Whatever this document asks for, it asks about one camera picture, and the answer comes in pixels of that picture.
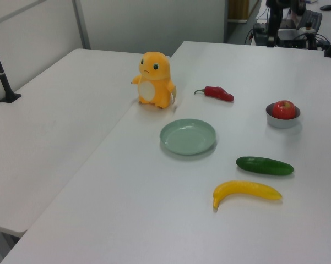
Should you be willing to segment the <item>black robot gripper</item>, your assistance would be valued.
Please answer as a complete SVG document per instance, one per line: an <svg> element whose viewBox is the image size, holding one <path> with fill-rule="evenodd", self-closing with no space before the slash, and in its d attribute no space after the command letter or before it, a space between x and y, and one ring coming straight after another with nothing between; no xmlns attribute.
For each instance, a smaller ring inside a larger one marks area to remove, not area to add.
<svg viewBox="0 0 331 264"><path fill-rule="evenodd" d="M283 6L281 2L277 0L266 0L266 6L270 9L266 46L275 47L278 43L278 30L283 14Z"/></svg>

